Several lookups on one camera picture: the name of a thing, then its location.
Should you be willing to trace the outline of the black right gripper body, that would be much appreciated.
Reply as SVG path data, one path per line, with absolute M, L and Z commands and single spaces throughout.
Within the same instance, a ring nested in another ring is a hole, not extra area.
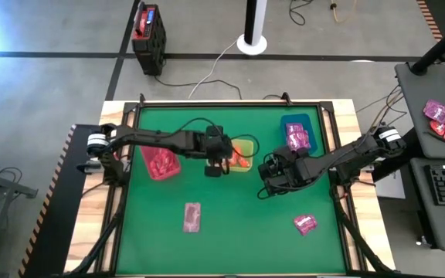
M 307 186 L 309 178 L 308 170 L 304 166 L 304 159 L 309 157 L 308 149 L 305 147 L 292 150 L 288 146 L 281 149 L 283 155 L 283 173 L 290 188 L 303 188 Z

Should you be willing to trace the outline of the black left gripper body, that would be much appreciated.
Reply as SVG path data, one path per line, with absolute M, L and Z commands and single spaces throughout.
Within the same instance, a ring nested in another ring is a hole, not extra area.
M 206 155 L 208 164 L 205 166 L 205 176 L 218 178 L 229 174 L 233 146 L 231 139 L 223 133 L 222 126 L 206 128 Z

